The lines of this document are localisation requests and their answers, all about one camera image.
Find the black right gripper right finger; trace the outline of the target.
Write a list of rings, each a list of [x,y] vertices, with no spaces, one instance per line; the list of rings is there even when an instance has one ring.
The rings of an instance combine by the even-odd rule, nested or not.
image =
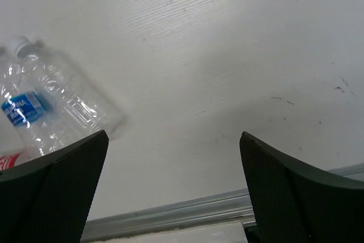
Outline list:
[[[363,242],[363,182],[321,170],[244,131],[244,175],[261,242]]]

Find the clear bottle red label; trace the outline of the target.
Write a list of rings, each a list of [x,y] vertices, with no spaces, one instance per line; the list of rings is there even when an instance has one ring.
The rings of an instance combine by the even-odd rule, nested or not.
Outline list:
[[[22,164],[23,153],[15,153],[3,155],[0,157],[0,170],[13,168],[14,166]]]

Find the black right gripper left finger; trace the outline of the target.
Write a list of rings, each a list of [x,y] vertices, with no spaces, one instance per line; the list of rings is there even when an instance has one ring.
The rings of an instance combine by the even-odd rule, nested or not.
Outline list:
[[[1,171],[1,242],[80,242],[108,145],[100,130]]]

